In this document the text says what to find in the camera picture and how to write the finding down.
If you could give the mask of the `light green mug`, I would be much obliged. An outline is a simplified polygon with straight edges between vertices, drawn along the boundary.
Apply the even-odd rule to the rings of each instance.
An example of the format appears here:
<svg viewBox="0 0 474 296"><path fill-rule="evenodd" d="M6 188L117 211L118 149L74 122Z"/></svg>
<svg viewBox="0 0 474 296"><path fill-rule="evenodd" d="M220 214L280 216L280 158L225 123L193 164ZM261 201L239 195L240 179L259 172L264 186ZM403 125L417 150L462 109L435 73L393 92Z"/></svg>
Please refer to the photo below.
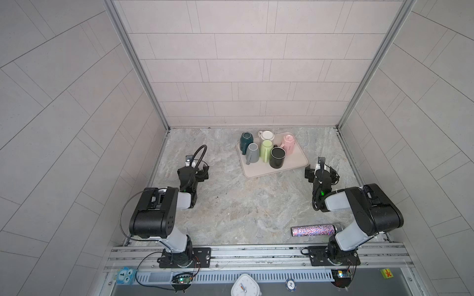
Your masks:
<svg viewBox="0 0 474 296"><path fill-rule="evenodd" d="M270 159L271 150L273 149L273 142L271 140L263 140L260 144L260 159L264 163L268 163Z"/></svg>

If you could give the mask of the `grey mug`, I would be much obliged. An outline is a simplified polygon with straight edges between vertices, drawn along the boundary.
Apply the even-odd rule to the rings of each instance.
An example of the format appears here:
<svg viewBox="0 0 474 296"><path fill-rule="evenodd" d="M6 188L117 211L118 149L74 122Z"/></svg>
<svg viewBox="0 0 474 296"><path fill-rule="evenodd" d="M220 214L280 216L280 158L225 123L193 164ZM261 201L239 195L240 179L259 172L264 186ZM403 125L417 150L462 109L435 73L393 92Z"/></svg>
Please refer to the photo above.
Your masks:
<svg viewBox="0 0 474 296"><path fill-rule="evenodd" d="M255 164L259 158L259 146L256 143L250 143L246 149L246 165Z"/></svg>

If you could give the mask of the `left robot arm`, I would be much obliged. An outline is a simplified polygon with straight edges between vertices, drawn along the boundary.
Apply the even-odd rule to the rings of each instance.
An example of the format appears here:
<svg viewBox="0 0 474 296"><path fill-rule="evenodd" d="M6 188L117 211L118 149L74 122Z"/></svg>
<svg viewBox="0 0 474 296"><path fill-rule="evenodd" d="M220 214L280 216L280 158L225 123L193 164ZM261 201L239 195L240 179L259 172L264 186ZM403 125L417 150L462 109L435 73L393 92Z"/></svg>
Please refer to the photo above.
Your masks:
<svg viewBox="0 0 474 296"><path fill-rule="evenodd" d="M209 178L209 166L184 166L177 173L181 189L145 188L130 218L129 232L137 239L164 246L161 258L157 259L160 268L187 268L193 264L208 268L211 249L193 247L190 236L175 227L175 220L177 210L195 206L198 183Z"/></svg>

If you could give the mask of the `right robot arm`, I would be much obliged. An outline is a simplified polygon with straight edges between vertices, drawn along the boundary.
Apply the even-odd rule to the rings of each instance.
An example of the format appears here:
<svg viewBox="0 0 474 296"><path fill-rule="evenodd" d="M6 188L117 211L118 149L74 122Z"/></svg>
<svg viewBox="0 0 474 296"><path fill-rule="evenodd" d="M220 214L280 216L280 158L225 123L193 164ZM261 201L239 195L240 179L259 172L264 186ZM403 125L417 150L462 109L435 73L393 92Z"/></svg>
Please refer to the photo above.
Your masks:
<svg viewBox="0 0 474 296"><path fill-rule="evenodd" d="M358 266L357 250L361 245L404 224L401 211L375 183L334 191L336 171L326 165L306 166L304 177L313 185L312 206L316 211L349 209L354 216L349 226L330 236L326 247L307 248L313 266Z"/></svg>

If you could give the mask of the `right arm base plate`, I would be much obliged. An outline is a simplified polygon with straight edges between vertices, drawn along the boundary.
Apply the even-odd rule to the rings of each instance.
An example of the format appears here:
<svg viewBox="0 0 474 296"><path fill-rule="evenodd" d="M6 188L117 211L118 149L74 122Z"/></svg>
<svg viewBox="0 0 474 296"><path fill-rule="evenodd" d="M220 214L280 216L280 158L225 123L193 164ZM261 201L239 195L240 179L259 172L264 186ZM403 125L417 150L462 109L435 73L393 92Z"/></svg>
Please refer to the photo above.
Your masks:
<svg viewBox="0 0 474 296"><path fill-rule="evenodd" d="M359 266L360 259L355 250L342 251L334 246L308 246L301 250L309 257L311 266Z"/></svg>

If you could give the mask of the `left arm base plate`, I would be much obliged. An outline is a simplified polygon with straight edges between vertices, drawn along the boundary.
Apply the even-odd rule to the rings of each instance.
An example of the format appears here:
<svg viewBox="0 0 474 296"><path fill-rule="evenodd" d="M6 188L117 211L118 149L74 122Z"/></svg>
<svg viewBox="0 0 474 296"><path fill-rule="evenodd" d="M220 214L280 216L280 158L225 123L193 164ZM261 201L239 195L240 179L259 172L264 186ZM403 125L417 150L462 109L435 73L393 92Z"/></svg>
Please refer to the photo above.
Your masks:
<svg viewBox="0 0 474 296"><path fill-rule="evenodd" d="M209 247L194 247L182 253L174 254L163 250L157 259L160 268L208 268L210 266L212 249Z"/></svg>

